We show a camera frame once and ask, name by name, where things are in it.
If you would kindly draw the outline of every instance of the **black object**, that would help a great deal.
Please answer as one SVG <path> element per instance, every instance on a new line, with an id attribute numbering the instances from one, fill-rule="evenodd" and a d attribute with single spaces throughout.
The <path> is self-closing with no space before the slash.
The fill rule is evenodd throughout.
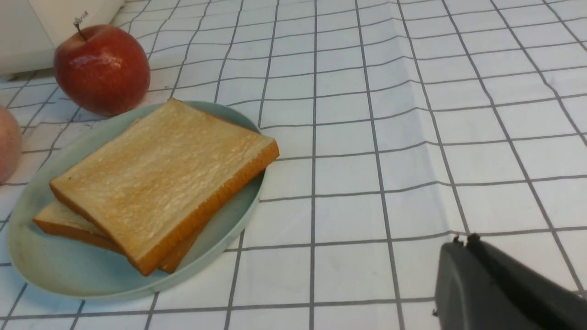
<path id="1" fill-rule="evenodd" d="M 477 234 L 442 246 L 435 298 L 443 330 L 587 330 L 586 300 Z"/>

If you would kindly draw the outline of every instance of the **tablecloth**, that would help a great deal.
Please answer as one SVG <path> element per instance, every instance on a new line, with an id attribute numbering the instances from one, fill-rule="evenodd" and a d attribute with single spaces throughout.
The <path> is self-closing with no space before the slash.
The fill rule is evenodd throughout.
<path id="1" fill-rule="evenodd" d="M 440 246 L 479 233 L 563 287 L 587 285 L 587 3 L 131 0 L 143 105 L 228 105 L 280 158 L 250 225 L 206 270 L 130 302 L 26 285 L 9 215 L 47 159 L 104 118 L 51 70 L 0 81 L 24 136 L 0 187 L 0 328 L 439 329 Z"/>

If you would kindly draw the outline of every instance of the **apple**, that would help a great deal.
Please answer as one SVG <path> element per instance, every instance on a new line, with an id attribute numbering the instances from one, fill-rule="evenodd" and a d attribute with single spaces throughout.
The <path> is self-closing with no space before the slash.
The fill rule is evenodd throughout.
<path id="1" fill-rule="evenodd" d="M 112 25 L 79 29 L 55 50 L 55 79 L 78 106 L 112 117 L 137 106 L 149 88 L 151 70 L 139 42 Z"/>
<path id="2" fill-rule="evenodd" d="M 21 152 L 21 128 L 12 113 L 0 106 L 0 183 L 16 171 Z"/>

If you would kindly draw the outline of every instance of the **light green plate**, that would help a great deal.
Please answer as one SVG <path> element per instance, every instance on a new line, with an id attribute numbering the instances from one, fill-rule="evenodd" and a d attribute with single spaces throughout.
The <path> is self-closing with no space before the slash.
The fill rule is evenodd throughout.
<path id="1" fill-rule="evenodd" d="M 207 102 L 186 102 L 202 111 L 259 132 L 242 114 Z M 33 216 L 54 196 L 49 180 L 114 139 L 137 117 L 160 105 L 111 118 L 51 158 L 27 185 L 12 212 L 8 247 L 12 265 L 30 284 L 54 294 L 80 299 L 133 299 L 170 288 L 204 269 L 241 233 L 259 201 L 262 172 L 208 223 L 175 273 L 155 271 L 144 277 L 126 257 L 84 243 L 44 234 Z"/>

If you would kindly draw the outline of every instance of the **bread slice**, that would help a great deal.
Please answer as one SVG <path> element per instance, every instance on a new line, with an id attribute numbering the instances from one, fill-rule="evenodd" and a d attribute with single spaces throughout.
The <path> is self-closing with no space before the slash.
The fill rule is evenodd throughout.
<path id="1" fill-rule="evenodd" d="M 50 187 L 148 276 L 278 156 L 274 139 L 171 98 Z"/>
<path id="2" fill-rule="evenodd" d="M 33 221 L 46 234 L 65 237 L 124 254 L 103 231 L 58 201 L 53 201 L 44 207 Z M 159 269 L 169 274 L 175 272 L 203 229 L 204 227 L 197 228 L 186 240 L 171 250 L 171 253 L 159 265 Z"/>

